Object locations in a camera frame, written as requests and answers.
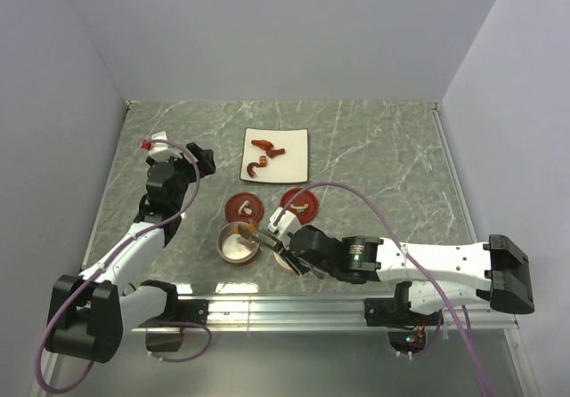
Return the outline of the metal serving tongs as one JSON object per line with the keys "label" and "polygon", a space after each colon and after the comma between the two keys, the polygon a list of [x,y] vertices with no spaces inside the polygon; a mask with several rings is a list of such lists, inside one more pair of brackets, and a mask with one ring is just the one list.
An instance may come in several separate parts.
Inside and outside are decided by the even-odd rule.
{"label": "metal serving tongs", "polygon": [[252,233],[248,229],[247,223],[236,223],[232,226],[232,232],[248,241],[256,242],[260,246],[269,248],[276,254],[279,254],[285,248],[283,243],[276,236],[260,226],[256,233]]}

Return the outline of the curved red sausage piece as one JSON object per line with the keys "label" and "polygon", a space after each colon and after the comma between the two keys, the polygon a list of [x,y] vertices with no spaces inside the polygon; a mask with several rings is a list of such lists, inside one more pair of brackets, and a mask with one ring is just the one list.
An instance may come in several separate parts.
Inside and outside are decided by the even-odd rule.
{"label": "curved red sausage piece", "polygon": [[251,162],[247,165],[246,167],[246,171],[248,173],[248,176],[251,178],[254,178],[257,175],[257,169],[263,167],[263,165],[261,165],[260,163],[257,162]]}

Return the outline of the red-brown drumstick piece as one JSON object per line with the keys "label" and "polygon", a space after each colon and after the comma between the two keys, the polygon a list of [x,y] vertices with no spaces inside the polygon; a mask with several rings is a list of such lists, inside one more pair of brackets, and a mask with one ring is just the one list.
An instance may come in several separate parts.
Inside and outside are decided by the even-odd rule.
{"label": "red-brown drumstick piece", "polygon": [[284,155],[286,153],[286,150],[285,149],[270,149],[270,150],[267,150],[265,153],[266,153],[266,156],[268,158],[276,158],[280,155]]}

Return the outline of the red-brown chicken wing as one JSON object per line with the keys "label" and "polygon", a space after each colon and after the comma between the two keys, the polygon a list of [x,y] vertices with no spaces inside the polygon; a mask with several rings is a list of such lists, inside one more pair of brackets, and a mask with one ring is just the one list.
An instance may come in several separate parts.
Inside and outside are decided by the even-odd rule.
{"label": "red-brown chicken wing", "polygon": [[264,151],[273,149],[273,144],[267,140],[252,140],[250,143]]}

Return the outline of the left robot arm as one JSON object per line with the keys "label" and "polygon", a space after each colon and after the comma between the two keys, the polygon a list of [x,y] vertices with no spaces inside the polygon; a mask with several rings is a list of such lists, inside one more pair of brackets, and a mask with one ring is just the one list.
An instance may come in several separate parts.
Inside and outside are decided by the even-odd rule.
{"label": "left robot arm", "polygon": [[146,280],[127,290],[138,272],[173,239],[202,178],[216,171],[214,152],[154,137],[146,143],[146,192],[126,235],[104,257],[77,276],[53,285],[42,348],[90,362],[106,363],[122,338],[147,321],[161,328],[180,315],[176,286]]}

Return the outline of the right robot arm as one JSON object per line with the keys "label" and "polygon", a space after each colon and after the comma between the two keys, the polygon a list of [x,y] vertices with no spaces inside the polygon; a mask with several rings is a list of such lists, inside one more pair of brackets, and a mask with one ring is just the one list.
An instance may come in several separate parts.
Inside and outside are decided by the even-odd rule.
{"label": "right robot arm", "polygon": [[299,273],[320,272],[353,285],[393,282],[394,318],[405,326],[447,306],[487,302],[496,312],[534,312],[528,255],[509,237],[462,246],[353,236],[335,239],[312,225],[270,225],[281,257]]}

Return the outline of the white round container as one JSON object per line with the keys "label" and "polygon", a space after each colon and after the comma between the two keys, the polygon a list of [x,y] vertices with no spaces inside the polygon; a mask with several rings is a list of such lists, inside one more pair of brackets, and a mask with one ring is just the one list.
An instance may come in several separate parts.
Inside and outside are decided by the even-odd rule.
{"label": "white round container", "polygon": [[295,273],[296,275],[305,275],[311,270],[310,267],[294,257],[283,258],[280,255],[274,254],[273,258],[284,271]]}

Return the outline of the right red container lid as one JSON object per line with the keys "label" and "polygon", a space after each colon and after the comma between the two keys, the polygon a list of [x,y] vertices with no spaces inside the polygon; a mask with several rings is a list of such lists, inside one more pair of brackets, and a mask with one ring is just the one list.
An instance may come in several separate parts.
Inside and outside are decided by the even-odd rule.
{"label": "right red container lid", "polygon": [[[280,207],[285,207],[285,205],[300,191],[300,188],[287,190],[281,197]],[[296,200],[289,206],[289,211],[297,217],[302,225],[310,223],[317,216],[319,211],[318,198],[308,190],[296,198]]]}

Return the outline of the red container lid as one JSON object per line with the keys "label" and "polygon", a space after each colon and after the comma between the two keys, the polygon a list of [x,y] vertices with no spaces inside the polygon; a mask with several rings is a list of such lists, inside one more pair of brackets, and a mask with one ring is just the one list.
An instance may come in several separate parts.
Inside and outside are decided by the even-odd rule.
{"label": "red container lid", "polygon": [[228,223],[260,223],[265,214],[262,200],[251,192],[239,192],[225,203],[224,214]]}
{"label": "red container lid", "polygon": [[[285,205],[300,191],[300,188],[287,190],[281,197],[280,207],[285,207]],[[296,198],[296,200],[289,206],[289,211],[297,217],[302,225],[310,223],[317,216],[319,211],[318,198],[308,190]]]}

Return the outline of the metal round container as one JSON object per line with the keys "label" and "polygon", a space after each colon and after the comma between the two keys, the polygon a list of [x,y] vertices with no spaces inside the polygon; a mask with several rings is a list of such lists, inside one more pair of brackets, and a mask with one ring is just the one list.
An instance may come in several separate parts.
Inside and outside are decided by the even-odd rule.
{"label": "metal round container", "polygon": [[250,263],[257,256],[259,244],[245,239],[239,234],[238,226],[242,222],[228,223],[218,234],[217,252],[227,263],[243,265]]}

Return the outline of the left red container lid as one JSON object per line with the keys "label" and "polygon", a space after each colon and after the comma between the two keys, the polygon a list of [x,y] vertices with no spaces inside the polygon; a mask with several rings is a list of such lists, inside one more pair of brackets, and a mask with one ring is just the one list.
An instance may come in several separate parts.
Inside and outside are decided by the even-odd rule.
{"label": "left red container lid", "polygon": [[228,223],[260,223],[265,214],[262,200],[251,192],[239,192],[225,203],[224,214]]}

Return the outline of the white square plate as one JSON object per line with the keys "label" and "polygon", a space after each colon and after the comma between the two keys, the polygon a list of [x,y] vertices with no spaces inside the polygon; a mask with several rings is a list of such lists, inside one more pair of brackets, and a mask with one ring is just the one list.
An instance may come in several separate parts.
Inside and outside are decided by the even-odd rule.
{"label": "white square plate", "polygon": [[[268,158],[264,150],[253,146],[252,140],[267,140],[274,149],[285,149],[286,153],[276,158]],[[258,168],[256,176],[248,176],[246,167],[251,162],[259,163],[265,156],[267,165]],[[240,179],[243,182],[294,184],[308,181],[309,172],[309,133],[305,129],[270,130],[247,127],[244,134]]]}

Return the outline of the aluminium frame rail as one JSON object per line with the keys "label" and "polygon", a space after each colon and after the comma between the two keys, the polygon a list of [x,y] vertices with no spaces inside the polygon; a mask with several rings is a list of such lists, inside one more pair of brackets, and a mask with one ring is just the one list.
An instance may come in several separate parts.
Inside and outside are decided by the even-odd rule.
{"label": "aluminium frame rail", "polygon": [[366,331],[364,300],[383,293],[205,296],[214,332]]}

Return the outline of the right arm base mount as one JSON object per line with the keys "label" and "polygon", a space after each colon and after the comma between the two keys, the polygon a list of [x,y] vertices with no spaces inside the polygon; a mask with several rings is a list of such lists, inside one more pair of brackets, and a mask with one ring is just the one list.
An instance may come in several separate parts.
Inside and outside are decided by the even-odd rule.
{"label": "right arm base mount", "polygon": [[442,310],[419,314],[394,298],[365,298],[364,320],[369,328],[385,328],[390,349],[396,357],[412,359],[434,344],[444,323]]}

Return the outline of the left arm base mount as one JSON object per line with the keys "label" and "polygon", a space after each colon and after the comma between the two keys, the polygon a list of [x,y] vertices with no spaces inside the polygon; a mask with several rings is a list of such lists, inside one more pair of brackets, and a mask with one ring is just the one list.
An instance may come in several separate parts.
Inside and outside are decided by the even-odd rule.
{"label": "left arm base mount", "polygon": [[207,336],[204,347],[192,359],[203,354],[212,344],[213,334],[207,327],[209,301],[207,299],[182,299],[175,303],[172,315],[160,316],[143,324],[146,349],[150,353],[175,353],[188,335],[187,329],[204,331]]}

